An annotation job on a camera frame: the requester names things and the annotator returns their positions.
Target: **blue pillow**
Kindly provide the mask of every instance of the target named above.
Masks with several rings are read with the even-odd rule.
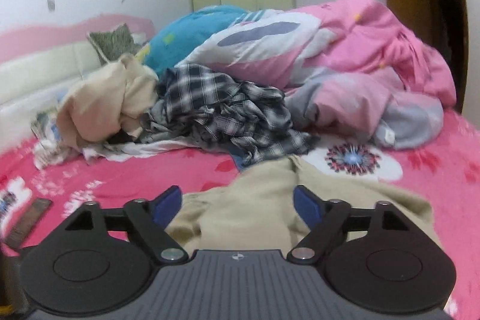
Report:
[[[172,22],[150,41],[144,64],[162,76],[167,68],[172,68],[246,12],[235,6],[210,6]]]

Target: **metal bolt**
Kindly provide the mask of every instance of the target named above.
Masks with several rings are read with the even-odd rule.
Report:
[[[167,248],[163,250],[160,256],[166,260],[179,260],[183,258],[184,252],[179,248]]]
[[[307,260],[315,256],[315,251],[307,247],[298,247],[292,251],[292,256],[296,259]]]

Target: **gray fabric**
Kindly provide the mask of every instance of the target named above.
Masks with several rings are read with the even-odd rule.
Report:
[[[318,115],[316,106],[311,102],[322,84],[337,72],[329,68],[319,68],[301,88],[295,91],[295,96],[285,98],[285,106],[289,109],[296,129],[305,129]]]
[[[138,137],[140,143],[148,144],[171,140],[181,135],[181,132],[172,131],[168,128],[164,109],[165,100],[160,99],[148,112],[140,117],[140,124],[143,128],[143,132]]]
[[[247,41],[257,41],[265,36],[275,36],[275,34],[290,33],[299,26],[300,24],[295,22],[274,22],[267,26],[260,26],[258,28],[233,33],[230,36],[219,41],[217,45],[229,46],[245,43]]]
[[[327,67],[319,68],[285,99],[295,129],[306,129],[311,124],[334,126],[342,133],[354,135],[362,143],[373,142],[380,147],[396,150],[421,146],[435,138],[442,130],[443,108],[440,101],[419,94],[418,102],[424,105],[412,104],[406,99],[404,91],[387,91],[391,96],[385,101],[385,110],[373,134],[337,123],[336,112],[320,111],[315,99],[322,94],[326,82],[341,74]]]
[[[437,120],[432,123],[431,117]],[[437,137],[443,126],[443,109],[440,101],[429,112],[417,106],[387,105],[378,124],[373,140],[375,144],[390,148],[387,132],[395,135],[395,149],[415,148]]]

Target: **plaid shirt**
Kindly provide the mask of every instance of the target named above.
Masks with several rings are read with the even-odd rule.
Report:
[[[168,70],[159,90],[164,102],[149,113],[152,131],[167,128],[207,148],[231,142],[244,151],[244,166],[310,149],[313,137],[292,129],[284,94],[277,88],[185,64]]]

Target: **green pillow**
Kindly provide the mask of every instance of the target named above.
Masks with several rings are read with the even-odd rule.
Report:
[[[124,53],[135,55],[142,47],[134,43],[127,24],[119,26],[114,31],[88,33],[87,38],[97,51],[102,65],[117,61]]]

